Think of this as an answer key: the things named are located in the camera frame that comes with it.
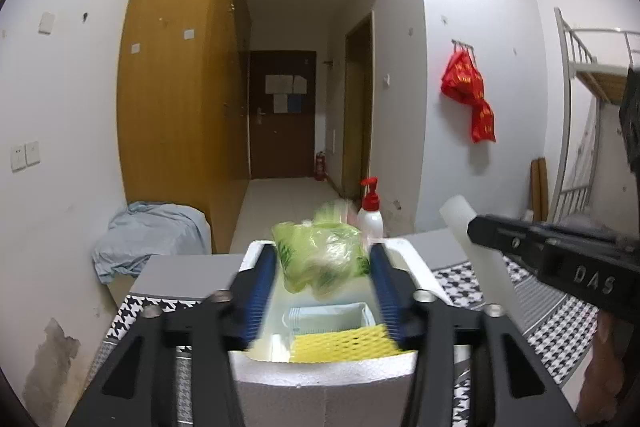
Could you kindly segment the person's right hand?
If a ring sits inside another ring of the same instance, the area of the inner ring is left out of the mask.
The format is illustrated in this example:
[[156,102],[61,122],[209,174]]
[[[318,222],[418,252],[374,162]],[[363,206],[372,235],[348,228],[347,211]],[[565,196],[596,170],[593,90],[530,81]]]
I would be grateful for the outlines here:
[[639,425],[639,326],[598,313],[576,415],[583,426]]

